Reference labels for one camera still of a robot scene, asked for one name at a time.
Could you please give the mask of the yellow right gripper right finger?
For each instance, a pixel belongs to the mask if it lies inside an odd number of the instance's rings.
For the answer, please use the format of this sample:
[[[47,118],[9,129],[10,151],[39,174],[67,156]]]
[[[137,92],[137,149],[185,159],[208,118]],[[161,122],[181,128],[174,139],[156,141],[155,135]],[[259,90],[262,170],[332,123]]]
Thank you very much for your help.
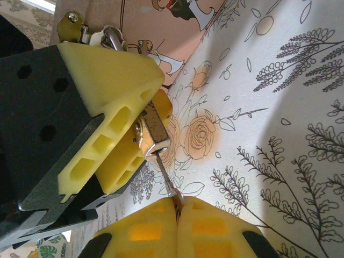
[[[199,198],[185,196],[177,225],[177,257],[279,257],[254,225]]]

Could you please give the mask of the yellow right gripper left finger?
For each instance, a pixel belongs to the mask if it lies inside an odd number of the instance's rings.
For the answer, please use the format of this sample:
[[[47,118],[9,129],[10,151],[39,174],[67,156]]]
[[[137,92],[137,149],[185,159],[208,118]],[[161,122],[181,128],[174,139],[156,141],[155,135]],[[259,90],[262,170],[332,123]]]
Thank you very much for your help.
[[[171,198],[163,198],[99,230],[80,257],[176,257],[177,223]]]

